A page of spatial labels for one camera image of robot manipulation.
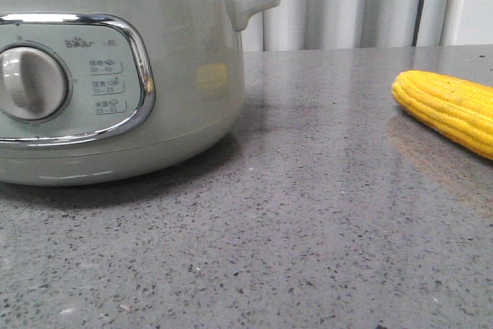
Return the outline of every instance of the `gray speckled countertop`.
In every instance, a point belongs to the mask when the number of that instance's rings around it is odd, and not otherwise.
[[[180,166],[0,185],[2,328],[493,327],[493,167],[394,77],[493,83],[493,47],[246,53],[246,105]]]

